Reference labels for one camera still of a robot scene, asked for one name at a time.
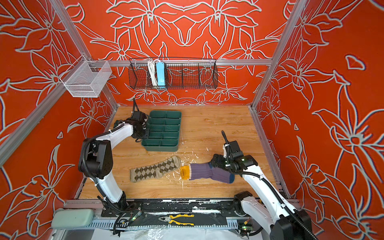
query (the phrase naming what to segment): green storage tray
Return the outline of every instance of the green storage tray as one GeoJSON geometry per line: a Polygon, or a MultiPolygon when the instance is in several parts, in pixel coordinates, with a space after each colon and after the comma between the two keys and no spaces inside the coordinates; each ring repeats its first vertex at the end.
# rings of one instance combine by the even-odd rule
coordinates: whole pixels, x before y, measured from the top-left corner
{"type": "Polygon", "coordinates": [[[147,151],[176,152],[179,148],[181,112],[157,111],[149,113],[149,137],[141,141],[147,151]]]}

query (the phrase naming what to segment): yellow pliers handle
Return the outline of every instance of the yellow pliers handle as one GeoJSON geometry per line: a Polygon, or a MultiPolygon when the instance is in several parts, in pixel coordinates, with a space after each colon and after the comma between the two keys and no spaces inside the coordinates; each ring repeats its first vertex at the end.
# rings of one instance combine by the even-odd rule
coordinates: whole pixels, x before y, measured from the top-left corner
{"type": "Polygon", "coordinates": [[[171,223],[176,223],[177,225],[184,225],[184,226],[186,226],[186,225],[191,225],[191,226],[194,226],[195,224],[193,224],[193,223],[183,223],[183,222],[177,222],[177,221],[175,221],[174,219],[175,218],[178,218],[178,217],[194,217],[195,215],[194,214],[191,214],[191,215],[188,215],[188,214],[178,214],[178,215],[176,215],[176,216],[172,216],[172,215],[170,215],[169,216],[169,218],[171,219],[168,223],[169,224],[171,224],[171,223]]]}

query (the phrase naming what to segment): red wall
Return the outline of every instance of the red wall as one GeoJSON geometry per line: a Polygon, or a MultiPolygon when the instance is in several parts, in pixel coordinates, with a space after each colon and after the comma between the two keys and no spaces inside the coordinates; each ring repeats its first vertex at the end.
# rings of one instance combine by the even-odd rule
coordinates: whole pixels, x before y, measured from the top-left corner
{"type": "Polygon", "coordinates": [[[384,236],[383,21],[380,1],[310,0],[257,106],[319,239],[384,236]]]}
{"type": "MultiPolygon", "coordinates": [[[[271,58],[294,1],[63,0],[94,59],[271,58]]],[[[216,90],[133,90],[127,68],[109,88],[120,104],[248,104],[266,66],[219,68],[216,90]]]]}
{"type": "MultiPolygon", "coordinates": [[[[0,144],[52,92],[79,53],[45,0],[1,1],[0,144]]],[[[53,211],[82,180],[81,143],[104,131],[101,98],[59,99],[0,168],[0,240],[48,239],[53,211]]]]}

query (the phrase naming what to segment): coiled white cord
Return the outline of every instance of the coiled white cord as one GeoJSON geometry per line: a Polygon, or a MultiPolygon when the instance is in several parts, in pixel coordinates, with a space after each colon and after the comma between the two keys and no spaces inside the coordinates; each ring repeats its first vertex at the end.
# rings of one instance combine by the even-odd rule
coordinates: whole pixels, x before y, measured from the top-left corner
{"type": "Polygon", "coordinates": [[[149,75],[151,76],[152,85],[157,86],[157,79],[155,76],[155,61],[154,60],[148,60],[148,71],[149,75]]]}

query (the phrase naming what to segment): wooden table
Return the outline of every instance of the wooden table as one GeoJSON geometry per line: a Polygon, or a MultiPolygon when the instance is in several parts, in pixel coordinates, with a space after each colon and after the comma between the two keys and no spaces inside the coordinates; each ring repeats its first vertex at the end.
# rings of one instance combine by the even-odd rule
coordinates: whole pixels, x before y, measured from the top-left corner
{"type": "MultiPolygon", "coordinates": [[[[177,155],[182,164],[205,163],[213,154],[223,154],[224,130],[229,141],[236,140],[245,155],[252,155],[264,174],[275,185],[264,150],[255,130],[247,106],[139,106],[149,114],[151,110],[177,110],[182,112],[179,149],[177,152],[147,152],[144,147],[129,137],[113,149],[113,175],[127,198],[224,198],[233,197],[242,191],[256,196],[251,186],[240,176],[232,184],[211,179],[183,180],[180,170],[166,174],[160,179],[140,182],[130,181],[130,169],[162,162],[177,155]]],[[[126,119],[132,107],[119,107],[114,121],[126,119]]],[[[87,179],[80,199],[96,199],[100,195],[94,184],[87,179]]]]}

